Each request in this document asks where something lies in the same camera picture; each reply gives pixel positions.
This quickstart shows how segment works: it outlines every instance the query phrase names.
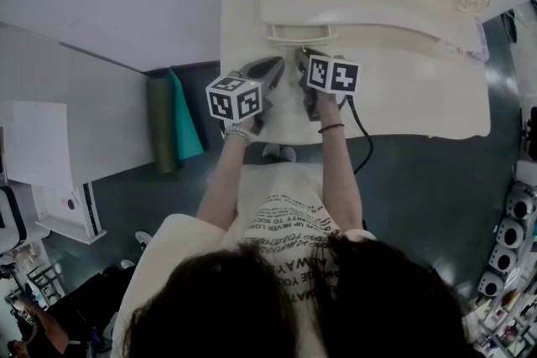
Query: white t-shirt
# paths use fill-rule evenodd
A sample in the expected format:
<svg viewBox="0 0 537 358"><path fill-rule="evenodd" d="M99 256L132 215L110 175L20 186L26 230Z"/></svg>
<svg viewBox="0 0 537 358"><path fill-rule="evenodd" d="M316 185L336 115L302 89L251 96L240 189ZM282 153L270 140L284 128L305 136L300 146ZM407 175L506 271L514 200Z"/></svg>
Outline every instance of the white t-shirt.
<svg viewBox="0 0 537 358"><path fill-rule="evenodd" d="M325 356L312 322L310 263L315 245L339 230L321 196L321 166L244 166L237 219L228 231L187 215L168 217L145 250L123 298L114 330L115 343L121 342L126 318L162 288L180 261L216 249L234 248L240 241L258 241L295 306L300 355ZM374 238L367 232L363 236ZM326 275L336 283L337 271Z"/></svg>

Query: dark floor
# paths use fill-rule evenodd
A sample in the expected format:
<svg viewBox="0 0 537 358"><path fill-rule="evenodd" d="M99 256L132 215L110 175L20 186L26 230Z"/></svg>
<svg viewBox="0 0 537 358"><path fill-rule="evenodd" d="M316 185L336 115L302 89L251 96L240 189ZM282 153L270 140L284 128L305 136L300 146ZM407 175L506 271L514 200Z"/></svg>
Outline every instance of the dark floor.
<svg viewBox="0 0 537 358"><path fill-rule="evenodd" d="M519 147L519 103L508 42L499 19L485 26L492 56L487 64L492 131L464 141L419 136L374 137L375 154L358 175L364 215L379 239L434 266L470 297L492 249ZM208 117L205 87L218 64L174 68L206 153L186 160L174 176L153 165L94 183L96 206L107 235L87 246L56 234L44 241L60 261L68 290L123 258L137 261L136 230L155 233L172 213L195 214L222 148L215 119ZM358 163L364 138L348 141ZM247 162L260 161L261 144ZM297 148L299 161L321 161L320 145Z"/></svg>

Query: white sneaker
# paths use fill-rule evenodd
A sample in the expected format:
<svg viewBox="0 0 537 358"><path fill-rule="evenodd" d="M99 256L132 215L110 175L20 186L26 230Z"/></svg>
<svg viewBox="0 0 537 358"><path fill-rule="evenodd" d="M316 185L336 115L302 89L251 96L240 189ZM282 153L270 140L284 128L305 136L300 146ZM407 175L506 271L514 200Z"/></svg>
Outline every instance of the white sneaker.
<svg viewBox="0 0 537 358"><path fill-rule="evenodd" d="M279 161L279 145L277 143L267 143L263 149L263 158L269 158L272 162Z"/></svg>
<svg viewBox="0 0 537 358"><path fill-rule="evenodd" d="M288 163L296 163L296 151L292 147L283 147L279 159Z"/></svg>
<svg viewBox="0 0 537 358"><path fill-rule="evenodd" d="M122 269L129 268L136 266L131 260L121 260L121 267Z"/></svg>
<svg viewBox="0 0 537 358"><path fill-rule="evenodd" d="M142 247L142 252L145 251L145 248L148 247L148 244L151 242L151 239L153 239L153 237L145 231L136 231L135 236L136 240Z"/></svg>

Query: dark brown hair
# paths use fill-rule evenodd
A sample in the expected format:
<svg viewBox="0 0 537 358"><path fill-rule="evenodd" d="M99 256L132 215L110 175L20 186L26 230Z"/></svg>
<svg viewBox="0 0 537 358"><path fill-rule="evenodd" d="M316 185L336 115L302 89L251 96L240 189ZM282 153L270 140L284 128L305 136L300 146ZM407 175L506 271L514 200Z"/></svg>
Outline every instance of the dark brown hair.
<svg viewBox="0 0 537 358"><path fill-rule="evenodd" d="M183 261L134 311L123 356L294 358L295 312L257 246Z"/></svg>
<svg viewBox="0 0 537 358"><path fill-rule="evenodd" d="M476 355L456 295L436 272L380 241L329 236L315 251L319 335L330 358ZM331 283L325 272L339 272Z"/></svg>

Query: black cable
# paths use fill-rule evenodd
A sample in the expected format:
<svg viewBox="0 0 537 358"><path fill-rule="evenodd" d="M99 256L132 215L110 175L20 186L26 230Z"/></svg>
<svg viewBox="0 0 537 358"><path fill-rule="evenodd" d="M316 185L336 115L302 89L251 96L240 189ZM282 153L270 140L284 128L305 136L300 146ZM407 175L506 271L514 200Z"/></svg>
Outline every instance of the black cable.
<svg viewBox="0 0 537 358"><path fill-rule="evenodd" d="M363 166L366 165L366 163L369 161L371 156L373 155L373 151L375 149L375 146L373 145L373 140L371 139L371 136L369 136L369 133L366 131L365 128L363 128L362 123L360 122L360 118L358 117L358 114L356 112L356 107L354 107L354 99L352 96L347 96L347 101L349 103L349 107L351 108L352 116L354 117L354 121L356 121L356 124L360 127L360 130L362 130L363 135L368 140L369 143L369 152L366 158L361 162L361 164L354 169L354 174L357 174Z"/></svg>

